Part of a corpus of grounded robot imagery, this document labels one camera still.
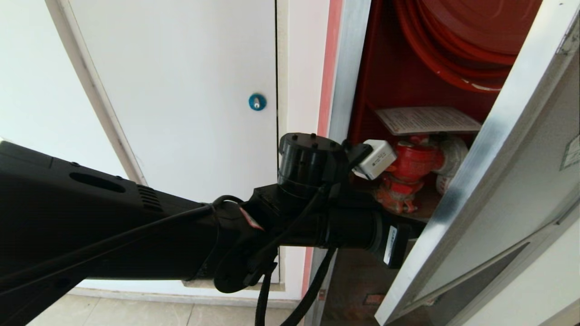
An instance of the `white label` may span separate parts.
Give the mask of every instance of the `white label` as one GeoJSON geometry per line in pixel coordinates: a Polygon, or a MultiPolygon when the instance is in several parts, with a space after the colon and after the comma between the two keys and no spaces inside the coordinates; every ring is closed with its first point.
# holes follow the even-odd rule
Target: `white label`
{"type": "Polygon", "coordinates": [[[375,110],[394,135],[476,132],[481,124],[452,107],[399,107],[375,110]]]}
{"type": "Polygon", "coordinates": [[[397,159],[397,155],[385,140],[369,139],[364,143],[372,146],[372,153],[354,168],[354,173],[363,179],[374,180],[397,159]]]}
{"type": "Polygon", "coordinates": [[[387,265],[391,261],[391,253],[393,252],[393,245],[395,244],[396,237],[397,237],[397,228],[391,226],[389,228],[389,237],[387,238],[387,247],[385,248],[385,258],[383,259],[383,261],[387,265]]]}
{"type": "Polygon", "coordinates": [[[566,146],[564,158],[562,158],[562,164],[560,165],[560,171],[578,162],[580,162],[580,135],[572,139],[572,141],[566,146]]]}

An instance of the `robotic arm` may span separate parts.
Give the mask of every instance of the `robotic arm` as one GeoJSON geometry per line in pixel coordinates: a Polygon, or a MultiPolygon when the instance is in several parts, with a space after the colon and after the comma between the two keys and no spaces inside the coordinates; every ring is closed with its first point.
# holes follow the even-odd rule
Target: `robotic arm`
{"type": "Polygon", "coordinates": [[[348,183],[370,145],[294,133],[279,152],[277,184],[199,203],[0,142],[0,325],[27,324],[84,278],[236,292],[271,273],[279,245],[362,248],[400,267],[421,227],[348,183]]]}

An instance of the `instruction sheet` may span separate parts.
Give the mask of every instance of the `instruction sheet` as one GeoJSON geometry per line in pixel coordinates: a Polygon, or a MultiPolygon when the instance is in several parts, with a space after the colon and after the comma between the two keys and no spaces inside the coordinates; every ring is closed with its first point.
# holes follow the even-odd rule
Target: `instruction sheet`
{"type": "Polygon", "coordinates": [[[477,132],[481,124],[452,107],[397,107],[375,110],[394,135],[477,132]]]}

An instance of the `black cable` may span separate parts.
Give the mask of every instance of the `black cable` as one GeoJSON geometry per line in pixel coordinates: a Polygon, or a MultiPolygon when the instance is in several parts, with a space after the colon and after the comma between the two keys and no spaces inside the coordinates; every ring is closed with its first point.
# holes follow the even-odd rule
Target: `black cable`
{"type": "Polygon", "coordinates": [[[302,222],[302,220],[306,216],[308,216],[308,214],[310,214],[310,212],[312,211],[312,209],[316,205],[318,199],[320,197],[322,197],[322,195],[325,194],[326,191],[327,191],[327,186],[326,185],[323,185],[322,187],[318,188],[318,191],[314,194],[314,196],[312,196],[312,198],[310,199],[310,201],[308,202],[308,204],[301,211],[300,215],[298,215],[298,217],[296,219],[294,219],[294,221],[280,235],[278,235],[276,238],[274,238],[272,241],[270,241],[262,249],[258,250],[258,252],[253,257],[260,259],[260,257],[264,253],[266,253],[268,251],[271,251],[275,247],[279,246],[280,243],[281,243],[281,241],[285,237],[287,237],[288,235],[290,235],[296,229],[296,227],[298,225],[300,225],[300,223],[302,222]]]}
{"type": "Polygon", "coordinates": [[[232,196],[232,195],[223,195],[223,196],[220,196],[220,197],[216,198],[216,199],[213,201],[212,205],[213,205],[213,206],[217,206],[217,205],[219,205],[219,204],[221,204],[221,203],[223,203],[223,202],[225,202],[225,201],[233,201],[233,202],[236,202],[236,203],[238,203],[238,204],[241,204],[241,203],[243,203],[243,202],[244,202],[243,200],[239,199],[239,198],[238,198],[238,197],[236,197],[236,196],[232,196]]]}
{"type": "Polygon", "coordinates": [[[260,287],[260,295],[258,296],[258,303],[256,305],[256,316],[254,318],[255,326],[266,325],[266,307],[268,305],[268,294],[270,293],[270,283],[272,281],[272,273],[278,263],[272,262],[270,268],[264,273],[264,280],[260,287]]]}
{"type": "Polygon", "coordinates": [[[306,291],[306,295],[304,296],[304,298],[302,298],[302,300],[298,304],[298,307],[296,307],[296,309],[290,314],[290,316],[286,318],[286,320],[282,323],[281,326],[296,326],[298,325],[300,320],[304,318],[304,316],[310,309],[310,306],[312,306],[314,300],[316,300],[316,296],[318,295],[320,287],[322,286],[322,282],[324,282],[324,278],[328,273],[330,261],[332,260],[332,256],[334,256],[335,252],[336,247],[328,248],[328,251],[324,256],[324,259],[322,260],[320,267],[316,271],[316,275],[314,276],[312,284],[310,284],[310,286],[308,287],[308,291],[306,291]]]}
{"type": "Polygon", "coordinates": [[[84,264],[90,260],[101,257],[107,253],[120,249],[144,237],[150,236],[159,231],[163,231],[169,226],[191,218],[202,218],[214,212],[212,205],[205,205],[196,209],[191,209],[166,218],[156,220],[129,231],[106,238],[94,244],[90,244],[81,249],[69,252],[65,255],[44,261],[33,267],[9,274],[0,278],[0,284],[7,284],[0,287],[0,295],[28,286],[48,277],[62,273],[70,268],[84,264]]]}

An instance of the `red trim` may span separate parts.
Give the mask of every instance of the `red trim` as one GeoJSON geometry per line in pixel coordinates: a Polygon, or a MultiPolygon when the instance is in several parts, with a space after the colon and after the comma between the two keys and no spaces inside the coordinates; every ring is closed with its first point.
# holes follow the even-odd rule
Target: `red trim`
{"type": "MultiPolygon", "coordinates": [[[[318,111],[317,134],[328,136],[328,123],[330,121],[332,88],[336,69],[336,53],[338,49],[338,35],[340,32],[340,14],[343,0],[330,0],[328,7],[327,40],[324,51],[324,66],[322,68],[322,89],[320,93],[320,109],[318,111]]],[[[308,291],[310,285],[310,273],[312,270],[312,248],[306,248],[304,259],[304,276],[302,279],[302,296],[308,291]]]]}

